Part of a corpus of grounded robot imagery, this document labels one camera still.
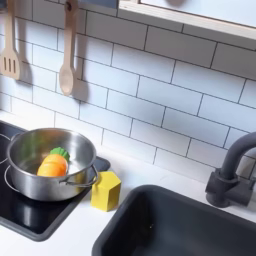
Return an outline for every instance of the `wooden utensil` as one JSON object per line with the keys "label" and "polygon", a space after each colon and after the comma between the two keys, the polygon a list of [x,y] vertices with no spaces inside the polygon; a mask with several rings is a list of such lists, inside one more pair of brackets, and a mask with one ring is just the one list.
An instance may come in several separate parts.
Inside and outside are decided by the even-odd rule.
{"label": "wooden utensil", "polygon": [[77,0],[65,4],[66,22],[64,31],[64,63],[60,69],[60,87],[64,95],[70,95],[76,81],[74,69]]}
{"label": "wooden utensil", "polygon": [[8,13],[5,21],[5,49],[1,54],[0,66],[4,76],[20,79],[20,60],[15,48],[15,0],[8,0]]}

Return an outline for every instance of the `faucet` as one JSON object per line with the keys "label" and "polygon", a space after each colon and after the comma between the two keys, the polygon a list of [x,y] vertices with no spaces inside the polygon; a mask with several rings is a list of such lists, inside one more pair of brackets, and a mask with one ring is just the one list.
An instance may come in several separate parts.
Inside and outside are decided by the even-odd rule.
{"label": "faucet", "polygon": [[212,172],[206,186],[207,201],[218,208],[226,208],[230,202],[247,206],[251,200],[255,179],[244,180],[236,174],[244,153],[256,147],[256,132],[238,139],[228,150],[221,168]]}

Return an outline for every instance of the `shelf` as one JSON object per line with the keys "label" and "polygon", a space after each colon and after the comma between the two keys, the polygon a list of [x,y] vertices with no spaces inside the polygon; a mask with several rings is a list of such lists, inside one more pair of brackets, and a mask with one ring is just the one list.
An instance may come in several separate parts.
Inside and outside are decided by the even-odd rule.
{"label": "shelf", "polygon": [[137,0],[120,0],[119,9],[256,40],[256,27],[145,5]]}

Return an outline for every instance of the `black sink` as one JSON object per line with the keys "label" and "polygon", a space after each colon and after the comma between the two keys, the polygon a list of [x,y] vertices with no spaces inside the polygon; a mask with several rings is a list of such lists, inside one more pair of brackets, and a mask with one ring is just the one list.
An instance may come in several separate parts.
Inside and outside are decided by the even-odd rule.
{"label": "black sink", "polygon": [[238,255],[256,256],[255,223],[151,185],[129,194],[92,251],[92,256]]}

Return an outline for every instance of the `white countertop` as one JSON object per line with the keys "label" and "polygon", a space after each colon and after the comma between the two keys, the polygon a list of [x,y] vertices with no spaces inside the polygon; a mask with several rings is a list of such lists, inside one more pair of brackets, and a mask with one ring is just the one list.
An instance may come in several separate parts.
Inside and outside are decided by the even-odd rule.
{"label": "white countertop", "polygon": [[[28,130],[38,128],[36,124],[31,124],[28,120],[3,111],[0,111],[0,120]],[[99,156],[110,161],[111,170],[115,171],[122,180],[120,202],[133,188],[144,184],[154,184],[208,204],[205,199],[206,184],[204,183],[103,147],[97,147],[97,152]],[[247,208],[230,206],[225,211],[256,222],[256,203],[254,201],[251,201]],[[44,242],[34,242],[0,226],[1,256],[90,256],[95,240],[114,213],[115,211],[105,213],[91,207],[90,194],[87,194],[55,233]]]}

